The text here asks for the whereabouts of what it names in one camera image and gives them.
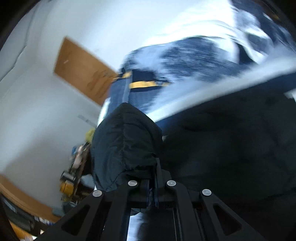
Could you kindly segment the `yellow green bag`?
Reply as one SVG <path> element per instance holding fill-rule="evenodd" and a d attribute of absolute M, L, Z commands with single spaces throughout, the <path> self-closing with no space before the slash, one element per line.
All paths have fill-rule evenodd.
<path fill-rule="evenodd" d="M 85 142 L 92 143 L 93 136 L 95 133 L 95 128 L 91 128 L 86 134 L 85 134 Z"/>

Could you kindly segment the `blue white striped blanket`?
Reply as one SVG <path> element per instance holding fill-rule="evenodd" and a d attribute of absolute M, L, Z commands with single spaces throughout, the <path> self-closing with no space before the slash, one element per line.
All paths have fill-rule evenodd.
<path fill-rule="evenodd" d="M 295 57 L 280 56 L 251 66 L 237 75 L 222 75 L 217 81 L 184 80 L 167 87 L 150 86 L 129 89 L 128 81 L 113 85 L 102 106 L 98 122 L 121 103 L 129 103 L 145 113 L 155 123 L 202 103 L 242 90 L 287 92 L 295 89 Z"/>

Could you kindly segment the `black puffer jacket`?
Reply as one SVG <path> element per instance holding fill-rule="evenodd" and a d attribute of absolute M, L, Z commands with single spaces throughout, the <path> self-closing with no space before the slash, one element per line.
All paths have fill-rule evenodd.
<path fill-rule="evenodd" d="M 160 165 L 190 190 L 213 191 L 268 240 L 295 240 L 295 100 L 283 94 L 215 99 L 169 130 L 122 103 L 97 127 L 91 165 L 103 191 Z"/>

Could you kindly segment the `brown wooden door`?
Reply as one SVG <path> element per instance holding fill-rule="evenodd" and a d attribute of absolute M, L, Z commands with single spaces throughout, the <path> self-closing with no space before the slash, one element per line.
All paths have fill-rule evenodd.
<path fill-rule="evenodd" d="M 68 38 L 63 40 L 54 72 L 99 105 L 116 77 L 115 71 Z"/>

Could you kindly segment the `yellow container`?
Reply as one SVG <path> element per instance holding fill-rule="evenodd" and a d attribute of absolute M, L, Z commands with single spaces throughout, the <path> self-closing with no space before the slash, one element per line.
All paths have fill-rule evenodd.
<path fill-rule="evenodd" d="M 60 192 L 70 197 L 75 189 L 76 177 L 64 171 L 60 177 Z"/>

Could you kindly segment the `dark cluttered side table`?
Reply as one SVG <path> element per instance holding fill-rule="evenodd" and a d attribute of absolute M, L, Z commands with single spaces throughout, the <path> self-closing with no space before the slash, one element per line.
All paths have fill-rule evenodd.
<path fill-rule="evenodd" d="M 62 204 L 59 208 L 53 208 L 52 213 L 55 216 L 64 216 L 94 190 L 95 184 L 91 175 L 90 147 L 91 144 L 87 142 L 73 147 L 70 155 L 70 167 L 64 171 L 76 177 L 75 189 L 70 197 L 60 192 Z"/>

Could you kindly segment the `blue tree print duvet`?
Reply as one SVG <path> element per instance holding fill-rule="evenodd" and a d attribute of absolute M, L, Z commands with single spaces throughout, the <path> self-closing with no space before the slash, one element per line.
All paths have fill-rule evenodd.
<path fill-rule="evenodd" d="M 295 40 L 261 1 L 201 1 L 130 52 L 108 97 L 110 113 L 132 104 L 144 113 L 267 63 L 295 60 Z"/>

